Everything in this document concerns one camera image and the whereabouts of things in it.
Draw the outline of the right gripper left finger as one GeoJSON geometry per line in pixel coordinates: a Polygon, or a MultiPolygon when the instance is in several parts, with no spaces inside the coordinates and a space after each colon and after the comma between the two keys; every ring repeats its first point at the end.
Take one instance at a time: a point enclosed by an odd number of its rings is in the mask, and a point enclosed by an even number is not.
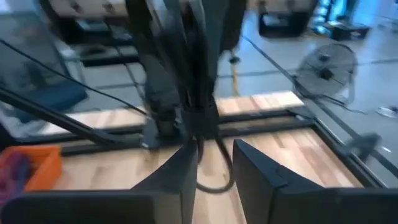
{"type": "Polygon", "coordinates": [[[198,149],[186,142],[129,190],[51,190],[24,193],[2,209],[2,223],[191,223],[198,149]]]}

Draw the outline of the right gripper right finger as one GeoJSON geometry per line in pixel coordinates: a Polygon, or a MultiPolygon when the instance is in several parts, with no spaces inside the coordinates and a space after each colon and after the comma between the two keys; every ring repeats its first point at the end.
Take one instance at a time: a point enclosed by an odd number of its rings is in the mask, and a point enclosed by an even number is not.
{"type": "Polygon", "coordinates": [[[241,139],[233,168],[248,223],[397,224],[397,189],[324,188],[241,139]]]}

